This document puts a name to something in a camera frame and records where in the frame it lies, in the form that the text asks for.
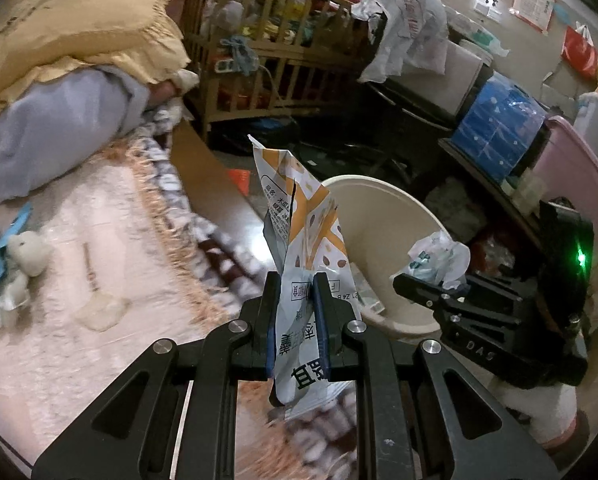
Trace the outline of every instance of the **white lid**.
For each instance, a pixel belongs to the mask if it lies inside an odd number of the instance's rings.
[[[490,54],[485,48],[480,47],[479,45],[473,43],[472,41],[468,40],[461,40],[459,42],[459,46],[462,46],[464,49],[470,51],[475,56],[480,57],[483,60],[483,64],[485,66],[492,65],[492,54]]]

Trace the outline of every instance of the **white stuffed animal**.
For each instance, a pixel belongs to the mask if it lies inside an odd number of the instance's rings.
[[[13,235],[6,241],[7,274],[0,287],[0,326],[12,328],[20,308],[29,306],[28,279],[48,266],[52,249],[34,231]]]

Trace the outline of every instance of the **blue plastic package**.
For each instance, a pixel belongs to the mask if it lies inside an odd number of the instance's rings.
[[[12,235],[18,235],[21,233],[30,217],[30,212],[32,211],[32,207],[30,202],[26,202],[25,205],[17,213],[15,220],[12,221],[10,227],[6,229],[6,232],[0,238],[0,281],[6,272],[6,261],[4,260],[4,253],[6,252],[6,243],[8,242],[8,238]]]
[[[501,183],[527,152],[544,118],[545,111],[537,101],[495,72],[451,140]]]

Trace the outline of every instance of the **pillow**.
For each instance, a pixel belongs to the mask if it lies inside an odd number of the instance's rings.
[[[169,0],[3,0],[0,113],[33,82],[76,68],[113,64],[143,84],[184,68],[181,32]]]

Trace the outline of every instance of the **trash can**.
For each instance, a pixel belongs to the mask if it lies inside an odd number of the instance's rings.
[[[365,322],[392,338],[416,342],[439,330],[432,311],[402,298],[390,276],[409,262],[414,243],[445,228],[419,201],[386,182],[362,175],[329,178],[350,262],[364,274],[385,310],[362,310]]]

